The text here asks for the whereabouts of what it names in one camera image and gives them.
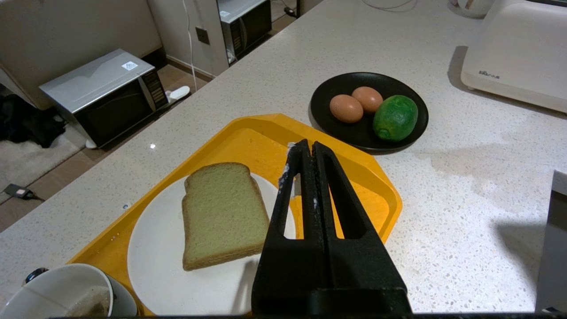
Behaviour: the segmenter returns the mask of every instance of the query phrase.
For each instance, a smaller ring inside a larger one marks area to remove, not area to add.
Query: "lime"
[[[407,96],[394,95],[384,100],[374,115],[374,133],[385,141],[408,137],[416,126],[417,105]]]

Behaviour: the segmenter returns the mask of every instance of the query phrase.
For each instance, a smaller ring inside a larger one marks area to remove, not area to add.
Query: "sticker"
[[[136,66],[138,66],[136,63],[132,62],[132,61],[128,61],[124,64],[122,64],[122,67],[128,71],[134,69]]]

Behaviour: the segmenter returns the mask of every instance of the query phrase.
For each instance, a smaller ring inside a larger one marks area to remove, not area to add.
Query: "wooden floor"
[[[269,33],[270,36],[277,34],[293,21],[295,21],[295,18],[287,15],[279,18],[272,24],[272,30]],[[158,76],[166,91],[172,91],[180,88],[181,86],[187,85],[191,88],[191,92],[194,93],[207,84],[206,81],[197,78],[197,87],[195,87],[193,76],[191,74],[172,65],[167,65],[158,70]],[[80,152],[71,156],[53,170],[33,182],[27,188],[42,199],[49,199],[51,196],[55,195],[65,186],[81,176],[84,172],[102,161],[114,150],[129,141],[132,137],[136,136],[150,124],[151,122],[140,126],[128,137],[123,138],[120,142],[108,150],[82,149]],[[27,213],[34,210],[41,203],[42,202],[39,200],[10,198],[0,204],[0,232],[10,227],[13,223],[17,222]]]

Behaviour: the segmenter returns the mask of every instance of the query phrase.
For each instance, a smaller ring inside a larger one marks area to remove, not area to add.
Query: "wall socket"
[[[207,30],[195,27],[195,31],[197,31],[197,38],[200,42],[210,45],[209,34],[207,33]]]

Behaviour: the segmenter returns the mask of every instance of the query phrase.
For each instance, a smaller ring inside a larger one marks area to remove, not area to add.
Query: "brown egg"
[[[359,121],[364,113],[360,102],[346,94],[339,94],[332,98],[329,106],[333,116],[345,123]]]
[[[353,91],[352,96],[360,102],[365,113],[376,113],[384,102],[382,95],[371,87],[361,86]]]

